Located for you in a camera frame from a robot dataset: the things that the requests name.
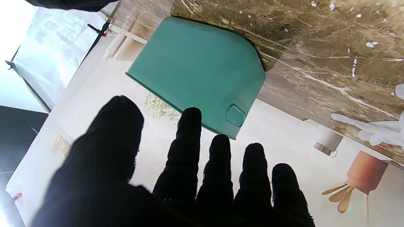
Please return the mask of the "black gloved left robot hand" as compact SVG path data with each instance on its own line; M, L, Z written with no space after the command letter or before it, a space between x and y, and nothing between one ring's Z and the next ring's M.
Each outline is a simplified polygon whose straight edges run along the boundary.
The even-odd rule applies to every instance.
M178 122L165 168L149 192L129 184L135 170L143 115L126 96L98 112L55 172L32 227L313 227L308 204L290 165L269 180L264 148L248 145L240 188L231 181L226 135L209 148L198 184L201 111L187 108Z

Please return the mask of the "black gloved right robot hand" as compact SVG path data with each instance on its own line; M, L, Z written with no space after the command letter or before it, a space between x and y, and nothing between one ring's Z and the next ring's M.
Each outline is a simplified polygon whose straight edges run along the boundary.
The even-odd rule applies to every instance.
M108 4L117 2L117 0L26 0L26 2L47 9L98 12Z

